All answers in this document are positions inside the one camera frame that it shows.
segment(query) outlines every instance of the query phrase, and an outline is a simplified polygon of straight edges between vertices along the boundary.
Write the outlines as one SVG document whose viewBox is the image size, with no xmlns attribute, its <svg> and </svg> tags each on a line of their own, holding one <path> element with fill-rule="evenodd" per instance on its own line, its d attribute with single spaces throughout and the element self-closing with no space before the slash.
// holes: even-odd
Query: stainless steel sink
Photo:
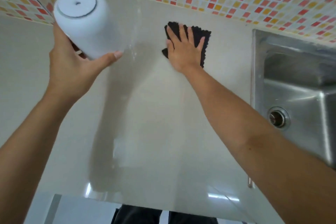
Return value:
<svg viewBox="0 0 336 224">
<path fill-rule="evenodd" d="M 336 169 L 336 49 L 254 30 L 252 106 Z"/>
</svg>

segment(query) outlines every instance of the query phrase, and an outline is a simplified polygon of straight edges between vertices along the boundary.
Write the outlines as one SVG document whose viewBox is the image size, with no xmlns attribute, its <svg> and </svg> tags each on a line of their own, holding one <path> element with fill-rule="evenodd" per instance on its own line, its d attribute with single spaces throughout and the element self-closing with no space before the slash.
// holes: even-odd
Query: leg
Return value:
<svg viewBox="0 0 336 224">
<path fill-rule="evenodd" d="M 169 212 L 168 224 L 218 224 L 216 218 Z"/>
<path fill-rule="evenodd" d="M 111 224 L 159 224 L 162 210 L 122 205 Z"/>
</svg>

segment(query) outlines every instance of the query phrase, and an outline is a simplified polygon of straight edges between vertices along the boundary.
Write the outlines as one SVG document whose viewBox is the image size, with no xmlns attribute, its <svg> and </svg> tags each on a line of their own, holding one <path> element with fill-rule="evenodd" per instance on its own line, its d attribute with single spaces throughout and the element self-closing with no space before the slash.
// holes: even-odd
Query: black cleaning cloth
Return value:
<svg viewBox="0 0 336 224">
<path fill-rule="evenodd" d="M 168 25 L 169 27 L 171 28 L 171 30 L 174 32 L 174 34 L 181 40 L 181 37 L 180 37 L 180 31 L 179 31 L 179 24 L 177 22 L 168 22 Z M 184 30 L 185 30 L 185 33 L 188 37 L 188 31 L 187 31 L 188 27 L 186 25 L 184 25 Z M 195 26 L 192 26 L 191 27 L 192 29 L 192 32 L 194 34 L 194 44 L 195 44 L 195 47 L 198 46 L 198 44 L 200 43 L 200 40 L 202 37 L 205 36 L 205 39 L 204 39 L 204 45 L 203 45 L 203 48 L 202 48 L 202 52 L 201 52 L 201 67 L 204 68 L 204 60 L 205 60 L 205 49 L 207 48 L 208 46 L 208 42 L 209 42 L 209 38 L 210 38 L 210 35 L 211 35 L 211 31 L 208 31 L 208 30 L 202 30 L 200 27 L 195 27 Z M 167 35 L 167 38 L 170 40 L 170 37 L 167 33 L 167 25 L 165 26 L 165 31 L 166 31 L 166 35 Z M 168 49 L 165 48 L 162 50 L 162 53 L 163 55 L 168 58 Z"/>
</svg>

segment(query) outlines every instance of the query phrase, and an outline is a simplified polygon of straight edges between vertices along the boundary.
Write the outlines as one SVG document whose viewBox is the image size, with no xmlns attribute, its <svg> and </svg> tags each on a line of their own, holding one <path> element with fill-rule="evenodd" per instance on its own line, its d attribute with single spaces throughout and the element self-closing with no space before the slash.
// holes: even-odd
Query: sink drain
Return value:
<svg viewBox="0 0 336 224">
<path fill-rule="evenodd" d="M 285 109 L 275 106 L 268 110 L 267 117 L 276 128 L 284 130 L 290 125 L 290 117 Z"/>
</svg>

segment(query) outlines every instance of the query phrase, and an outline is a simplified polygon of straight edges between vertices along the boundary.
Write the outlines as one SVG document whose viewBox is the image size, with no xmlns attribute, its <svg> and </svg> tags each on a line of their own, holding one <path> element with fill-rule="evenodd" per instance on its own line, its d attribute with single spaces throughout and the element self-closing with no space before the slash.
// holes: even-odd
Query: countertop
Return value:
<svg viewBox="0 0 336 224">
<path fill-rule="evenodd" d="M 38 190 L 246 222 L 282 223 L 161 50 L 164 26 L 212 31 L 204 69 L 250 103 L 252 25 L 148 0 L 107 0 L 124 56 L 63 121 Z M 48 82 L 47 25 L 0 18 L 2 144 Z"/>
</svg>

